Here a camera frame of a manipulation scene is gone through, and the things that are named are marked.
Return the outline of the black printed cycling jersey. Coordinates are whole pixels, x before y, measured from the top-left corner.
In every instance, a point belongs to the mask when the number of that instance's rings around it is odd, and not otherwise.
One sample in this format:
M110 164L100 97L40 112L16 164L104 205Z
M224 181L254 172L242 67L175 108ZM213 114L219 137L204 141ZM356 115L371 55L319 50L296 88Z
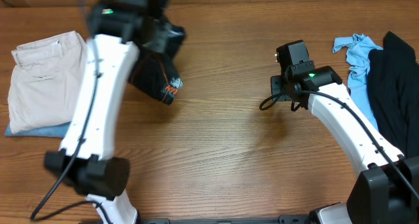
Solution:
M128 83L153 99L171 105L183 86L173 60L185 37L185 29L172 24L165 52L140 51L137 62L128 77Z

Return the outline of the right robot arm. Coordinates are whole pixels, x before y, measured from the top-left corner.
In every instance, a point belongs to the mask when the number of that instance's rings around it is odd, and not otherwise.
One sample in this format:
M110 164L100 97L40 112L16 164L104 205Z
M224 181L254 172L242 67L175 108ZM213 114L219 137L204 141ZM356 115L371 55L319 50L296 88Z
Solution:
M330 66L316 68L304 41L276 49L280 75L271 78L272 103L307 109L332 133L357 180L346 202L311 211L306 223L417 223L418 158L387 141L350 98Z

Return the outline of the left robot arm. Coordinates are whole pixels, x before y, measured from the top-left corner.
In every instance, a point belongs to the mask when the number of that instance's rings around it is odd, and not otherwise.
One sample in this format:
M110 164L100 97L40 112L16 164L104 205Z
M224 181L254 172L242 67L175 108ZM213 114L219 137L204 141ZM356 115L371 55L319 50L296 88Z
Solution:
M90 38L71 124L44 166L95 207L102 223L139 223L126 186L130 163L115 156L115 128L128 76L141 50L163 51L169 0L99 0L84 15Z

